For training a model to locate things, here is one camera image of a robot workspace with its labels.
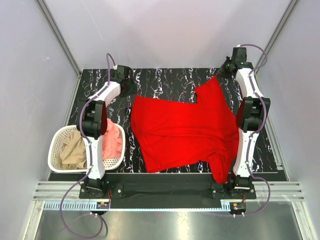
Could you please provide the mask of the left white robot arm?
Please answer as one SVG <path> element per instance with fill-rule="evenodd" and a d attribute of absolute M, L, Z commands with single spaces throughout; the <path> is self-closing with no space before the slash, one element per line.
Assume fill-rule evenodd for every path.
<path fill-rule="evenodd" d="M 80 131 L 85 145 L 86 175 L 82 179 L 81 190 L 108 191 L 103 165 L 103 137 L 107 131 L 107 106 L 116 97 L 127 97 L 137 92 L 132 77 L 132 69 L 116 65 L 107 72 L 107 82 L 95 94 L 79 102 L 80 111 L 76 128 Z"/>

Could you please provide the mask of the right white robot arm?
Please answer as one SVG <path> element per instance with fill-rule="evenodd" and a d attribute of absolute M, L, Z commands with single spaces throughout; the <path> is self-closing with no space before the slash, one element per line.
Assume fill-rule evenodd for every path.
<path fill-rule="evenodd" d="M 256 80 L 256 71 L 265 63 L 254 67 L 247 61 L 247 47 L 262 50 L 254 44 L 240 44 L 233 48 L 232 56 L 227 57 L 219 69 L 219 74 L 223 77 L 235 77 L 242 94 L 242 101 L 235 116 L 239 129 L 237 156 L 225 184 L 227 192 L 232 195 L 253 190 L 252 162 L 255 146 L 271 105 L 271 100 L 263 96 Z"/>

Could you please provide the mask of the red t shirt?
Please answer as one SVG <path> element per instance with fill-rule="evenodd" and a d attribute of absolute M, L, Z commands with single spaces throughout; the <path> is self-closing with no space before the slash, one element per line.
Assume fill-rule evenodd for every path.
<path fill-rule="evenodd" d="M 227 182 L 239 145 L 239 129 L 217 77 L 196 87 L 196 102 L 136 96 L 131 129 L 149 173 L 209 164 L 213 179 Z"/>

